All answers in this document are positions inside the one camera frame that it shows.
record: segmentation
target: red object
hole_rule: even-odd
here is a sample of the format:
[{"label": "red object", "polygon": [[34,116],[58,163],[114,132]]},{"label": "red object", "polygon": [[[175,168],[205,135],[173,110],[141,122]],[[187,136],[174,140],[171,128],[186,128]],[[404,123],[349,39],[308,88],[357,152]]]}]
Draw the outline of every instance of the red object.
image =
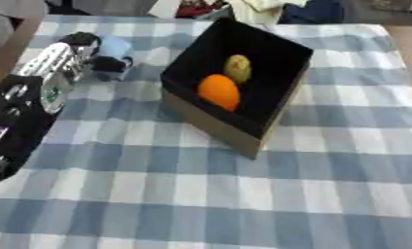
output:
[{"label": "red object", "polygon": [[219,0],[213,5],[208,5],[204,0],[183,0],[176,18],[195,18],[217,10],[223,6],[223,1]]}]

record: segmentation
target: white cloth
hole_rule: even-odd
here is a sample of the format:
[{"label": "white cloth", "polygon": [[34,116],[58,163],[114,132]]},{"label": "white cloth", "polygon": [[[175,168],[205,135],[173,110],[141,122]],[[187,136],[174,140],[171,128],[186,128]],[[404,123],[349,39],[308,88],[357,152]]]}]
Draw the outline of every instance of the white cloth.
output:
[{"label": "white cloth", "polygon": [[281,7],[257,12],[243,0],[226,0],[226,2],[231,5],[236,19],[245,23],[277,23],[282,13]]},{"label": "white cloth", "polygon": [[243,0],[256,11],[263,12],[266,10],[282,7],[284,4],[295,4],[304,7],[308,0]]}]

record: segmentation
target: cardboard box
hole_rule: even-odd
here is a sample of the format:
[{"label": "cardboard box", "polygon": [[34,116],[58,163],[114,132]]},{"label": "cardboard box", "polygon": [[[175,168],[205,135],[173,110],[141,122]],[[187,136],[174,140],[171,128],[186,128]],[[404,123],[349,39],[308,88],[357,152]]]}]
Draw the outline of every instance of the cardboard box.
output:
[{"label": "cardboard box", "polygon": [[[162,100],[187,122],[255,159],[272,128],[296,93],[313,51],[235,20],[214,22],[161,74]],[[243,54],[252,78],[241,87],[233,112],[196,93],[211,74],[222,74],[225,61]]]}]

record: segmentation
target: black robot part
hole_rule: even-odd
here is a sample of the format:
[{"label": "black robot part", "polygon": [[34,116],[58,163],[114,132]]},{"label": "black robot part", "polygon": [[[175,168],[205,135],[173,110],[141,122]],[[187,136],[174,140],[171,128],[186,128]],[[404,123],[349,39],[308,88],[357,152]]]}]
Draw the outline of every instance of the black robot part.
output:
[{"label": "black robot part", "polygon": [[42,83],[16,75],[0,83],[0,181],[22,168],[57,118],[41,105]]}]

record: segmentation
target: blue checkered tablecloth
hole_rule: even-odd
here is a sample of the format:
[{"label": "blue checkered tablecloth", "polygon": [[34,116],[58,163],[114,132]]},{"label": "blue checkered tablecloth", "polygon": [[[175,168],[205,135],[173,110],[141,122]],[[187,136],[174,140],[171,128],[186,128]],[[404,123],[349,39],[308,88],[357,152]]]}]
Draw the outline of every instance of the blue checkered tablecloth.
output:
[{"label": "blue checkered tablecloth", "polygon": [[2,183],[0,249],[412,249],[412,86],[386,30],[263,26],[316,52],[248,160],[160,102],[159,73],[208,25],[47,17],[21,62],[79,30],[123,37],[139,62],[126,82],[77,84]]}]

